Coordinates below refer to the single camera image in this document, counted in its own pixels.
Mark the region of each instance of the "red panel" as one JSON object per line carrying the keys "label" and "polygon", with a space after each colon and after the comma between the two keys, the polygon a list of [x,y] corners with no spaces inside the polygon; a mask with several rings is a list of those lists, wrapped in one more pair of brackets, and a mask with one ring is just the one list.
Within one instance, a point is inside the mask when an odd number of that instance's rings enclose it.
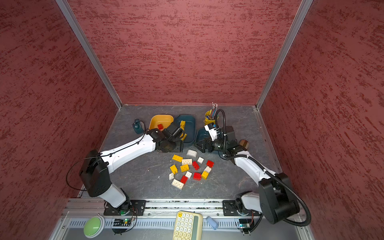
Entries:
{"label": "red panel", "polygon": [[69,0],[123,103],[255,104],[301,0]]}
{"label": "red panel", "polygon": [[44,240],[117,108],[55,1],[0,6],[0,238]]}
{"label": "red panel", "polygon": [[316,239],[384,239],[384,3],[314,1],[262,116]]}

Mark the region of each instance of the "yellow calculator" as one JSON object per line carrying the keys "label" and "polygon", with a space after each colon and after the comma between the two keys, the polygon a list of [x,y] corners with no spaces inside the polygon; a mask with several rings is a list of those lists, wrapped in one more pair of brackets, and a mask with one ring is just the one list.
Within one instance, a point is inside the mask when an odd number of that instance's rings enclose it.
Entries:
{"label": "yellow calculator", "polygon": [[201,240],[203,215],[179,211],[176,216],[172,240]]}

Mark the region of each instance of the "white building block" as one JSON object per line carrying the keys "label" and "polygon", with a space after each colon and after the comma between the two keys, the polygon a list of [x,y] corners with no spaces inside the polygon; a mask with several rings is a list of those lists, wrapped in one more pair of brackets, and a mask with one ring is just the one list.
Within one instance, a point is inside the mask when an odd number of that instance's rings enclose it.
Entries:
{"label": "white building block", "polygon": [[190,171],[187,171],[187,172],[185,173],[185,176],[188,177],[188,178],[190,178],[190,177],[192,176],[192,173],[191,173]]}
{"label": "white building block", "polygon": [[204,161],[204,158],[202,158],[202,157],[199,157],[199,159],[197,160],[197,162],[200,163],[200,164],[202,164],[203,161]]}
{"label": "white building block", "polygon": [[188,155],[188,156],[191,156],[191,157],[196,157],[197,152],[196,152],[196,151],[193,151],[193,150],[188,150],[188,151],[187,151],[187,155]]}
{"label": "white building block", "polygon": [[183,186],[184,186],[184,183],[180,182],[180,181],[177,181],[176,179],[174,179],[172,181],[172,185],[177,187],[178,189],[183,189]]}
{"label": "white building block", "polygon": [[192,165],[192,158],[187,158],[187,159],[183,159],[181,160],[181,165]]}
{"label": "white building block", "polygon": [[208,166],[204,169],[204,171],[206,171],[207,173],[209,173],[211,170],[212,170],[212,168],[210,168]]}

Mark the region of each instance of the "yellow cup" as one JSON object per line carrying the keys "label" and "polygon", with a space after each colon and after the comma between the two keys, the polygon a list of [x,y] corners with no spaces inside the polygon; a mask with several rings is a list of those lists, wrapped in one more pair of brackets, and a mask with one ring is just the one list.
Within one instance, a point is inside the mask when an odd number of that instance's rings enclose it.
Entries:
{"label": "yellow cup", "polygon": [[208,125],[210,123],[216,124],[215,120],[209,120],[209,118],[207,118],[210,114],[211,114],[211,110],[205,113],[205,118],[204,118],[205,125]]}

